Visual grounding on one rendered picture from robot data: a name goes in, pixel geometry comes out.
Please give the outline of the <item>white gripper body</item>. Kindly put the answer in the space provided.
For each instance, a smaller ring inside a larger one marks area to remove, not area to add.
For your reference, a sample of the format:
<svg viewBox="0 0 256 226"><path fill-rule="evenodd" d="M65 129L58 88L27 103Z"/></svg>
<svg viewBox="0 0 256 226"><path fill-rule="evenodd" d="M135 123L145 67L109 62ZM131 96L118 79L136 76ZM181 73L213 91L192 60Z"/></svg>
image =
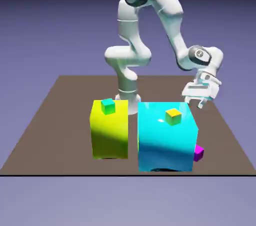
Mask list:
<svg viewBox="0 0 256 226"><path fill-rule="evenodd" d="M188 82L183 88L181 95L183 97L191 97L192 99L213 100L216 98L220 86L220 81L206 80L201 83Z"/></svg>

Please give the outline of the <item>small yellow cube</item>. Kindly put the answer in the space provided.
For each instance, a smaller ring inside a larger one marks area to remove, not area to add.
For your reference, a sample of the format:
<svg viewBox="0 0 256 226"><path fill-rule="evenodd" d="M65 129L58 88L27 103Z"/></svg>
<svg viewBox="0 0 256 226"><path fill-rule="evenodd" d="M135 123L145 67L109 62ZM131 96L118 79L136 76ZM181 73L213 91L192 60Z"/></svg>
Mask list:
<svg viewBox="0 0 256 226"><path fill-rule="evenodd" d="M165 121L171 125L180 124L182 120L182 113L176 108L172 108L165 111Z"/></svg>

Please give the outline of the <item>small magenta cube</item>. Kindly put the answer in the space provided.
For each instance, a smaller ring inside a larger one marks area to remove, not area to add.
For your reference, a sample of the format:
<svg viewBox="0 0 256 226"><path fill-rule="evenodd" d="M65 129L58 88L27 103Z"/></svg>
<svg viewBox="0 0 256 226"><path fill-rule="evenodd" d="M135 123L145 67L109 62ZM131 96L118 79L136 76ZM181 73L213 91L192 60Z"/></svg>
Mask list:
<svg viewBox="0 0 256 226"><path fill-rule="evenodd" d="M203 156L204 156L204 148L197 144L195 146L195 150L194 150L193 161L194 162L198 162L198 161L200 161L203 158Z"/></svg>

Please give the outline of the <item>small green cube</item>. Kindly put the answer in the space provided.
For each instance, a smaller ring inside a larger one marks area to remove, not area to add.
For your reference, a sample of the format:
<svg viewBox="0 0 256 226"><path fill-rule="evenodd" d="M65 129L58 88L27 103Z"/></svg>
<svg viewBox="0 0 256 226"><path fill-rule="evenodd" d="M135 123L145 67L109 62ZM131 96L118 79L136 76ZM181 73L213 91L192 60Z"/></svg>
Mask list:
<svg viewBox="0 0 256 226"><path fill-rule="evenodd" d="M114 114L116 112L116 104L112 98L101 100L101 110L105 115Z"/></svg>

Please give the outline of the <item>large cyan box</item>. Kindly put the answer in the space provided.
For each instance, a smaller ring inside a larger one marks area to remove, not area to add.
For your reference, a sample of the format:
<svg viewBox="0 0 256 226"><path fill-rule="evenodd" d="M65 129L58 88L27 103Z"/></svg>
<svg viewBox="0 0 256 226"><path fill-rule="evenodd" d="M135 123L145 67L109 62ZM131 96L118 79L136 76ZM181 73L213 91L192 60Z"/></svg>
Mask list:
<svg viewBox="0 0 256 226"><path fill-rule="evenodd" d="M171 109L181 113L176 125L166 121L166 111ZM192 171L198 127L187 103L140 102L137 132L139 171Z"/></svg>

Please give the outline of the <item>large yellow box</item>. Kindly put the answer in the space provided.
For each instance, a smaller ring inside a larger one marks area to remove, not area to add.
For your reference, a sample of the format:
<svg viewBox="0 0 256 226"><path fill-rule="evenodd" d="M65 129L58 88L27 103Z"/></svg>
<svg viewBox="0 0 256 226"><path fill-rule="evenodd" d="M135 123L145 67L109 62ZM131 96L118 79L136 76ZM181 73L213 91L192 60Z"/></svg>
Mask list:
<svg viewBox="0 0 256 226"><path fill-rule="evenodd" d="M94 159L128 158L128 101L114 102L115 113L105 115L101 100L93 101L89 122Z"/></svg>

